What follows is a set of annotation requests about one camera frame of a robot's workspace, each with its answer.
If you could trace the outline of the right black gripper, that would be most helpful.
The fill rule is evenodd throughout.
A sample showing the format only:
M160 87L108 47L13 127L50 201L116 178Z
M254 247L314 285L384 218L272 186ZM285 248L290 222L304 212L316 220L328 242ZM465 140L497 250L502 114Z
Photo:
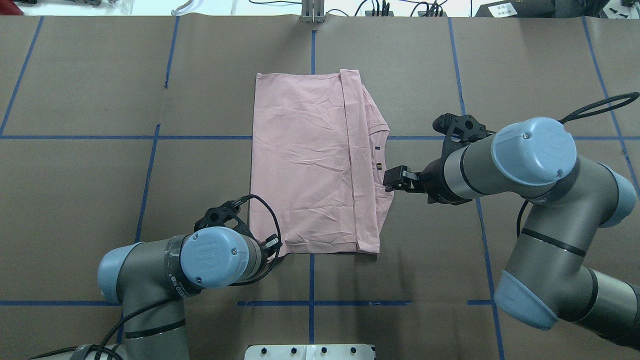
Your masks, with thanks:
M421 172L413 172L406 165L400 165L384 171L382 186L387 193L403 191L407 193L427 194L428 204L458 206L466 199L455 194L448 186L444 173L445 161L436 159Z

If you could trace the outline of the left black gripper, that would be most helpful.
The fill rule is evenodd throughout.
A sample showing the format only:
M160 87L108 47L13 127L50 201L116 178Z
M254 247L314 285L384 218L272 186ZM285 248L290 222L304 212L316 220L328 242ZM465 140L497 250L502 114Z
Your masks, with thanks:
M270 264L270 257L278 253L282 247L281 237L278 234L270 235L265 243L259 244L259 253L256 260L258 265L256 273L263 273Z

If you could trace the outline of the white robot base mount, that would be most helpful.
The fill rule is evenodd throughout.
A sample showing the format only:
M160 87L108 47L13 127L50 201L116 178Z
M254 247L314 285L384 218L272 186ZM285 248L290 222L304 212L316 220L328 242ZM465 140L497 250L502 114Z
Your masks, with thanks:
M245 360L375 360L374 345L338 344L263 344L251 345Z

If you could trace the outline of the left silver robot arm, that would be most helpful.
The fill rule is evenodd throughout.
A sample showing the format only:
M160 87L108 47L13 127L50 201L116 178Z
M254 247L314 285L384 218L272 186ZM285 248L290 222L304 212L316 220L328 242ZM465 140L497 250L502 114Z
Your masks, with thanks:
M122 319L73 360L187 360L185 300L205 289L258 282L281 248L279 232L260 242L233 228L136 243L103 256L97 281L105 300L122 306Z

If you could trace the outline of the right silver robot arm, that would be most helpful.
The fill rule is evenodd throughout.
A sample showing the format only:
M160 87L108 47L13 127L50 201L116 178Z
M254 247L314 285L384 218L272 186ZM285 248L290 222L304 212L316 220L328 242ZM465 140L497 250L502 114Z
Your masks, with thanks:
M446 113L432 126L445 135L440 157L419 172L386 170L386 191L450 205L521 196L532 207L494 290L496 306L539 330L562 320L638 350L639 287L583 264L595 233L633 211L630 180L579 155L563 123L549 117L493 132L471 115Z

